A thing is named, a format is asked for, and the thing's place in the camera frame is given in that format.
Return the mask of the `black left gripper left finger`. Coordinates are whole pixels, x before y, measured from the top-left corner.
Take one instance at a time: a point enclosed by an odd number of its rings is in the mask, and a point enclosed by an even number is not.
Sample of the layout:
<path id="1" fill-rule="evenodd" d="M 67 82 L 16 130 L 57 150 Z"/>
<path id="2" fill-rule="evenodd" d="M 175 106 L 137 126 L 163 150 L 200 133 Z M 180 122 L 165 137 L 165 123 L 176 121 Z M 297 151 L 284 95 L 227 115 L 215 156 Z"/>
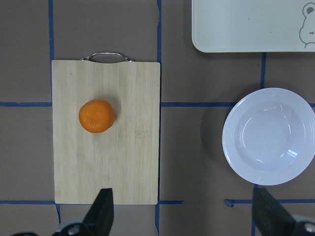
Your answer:
<path id="1" fill-rule="evenodd" d="M 114 221 L 112 188 L 101 189 L 86 214 L 83 225 L 87 236 L 108 236 Z"/>

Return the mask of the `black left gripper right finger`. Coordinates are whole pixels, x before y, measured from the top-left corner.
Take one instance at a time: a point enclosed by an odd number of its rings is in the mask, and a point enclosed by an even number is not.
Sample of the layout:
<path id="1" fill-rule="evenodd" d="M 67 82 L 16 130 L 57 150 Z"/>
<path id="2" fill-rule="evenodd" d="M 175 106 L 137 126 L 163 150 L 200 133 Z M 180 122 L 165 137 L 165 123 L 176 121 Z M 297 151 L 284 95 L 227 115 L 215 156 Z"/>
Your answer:
<path id="1" fill-rule="evenodd" d="M 263 236 L 289 236 L 295 227 L 295 219 L 265 188 L 253 190 L 252 218 Z"/>

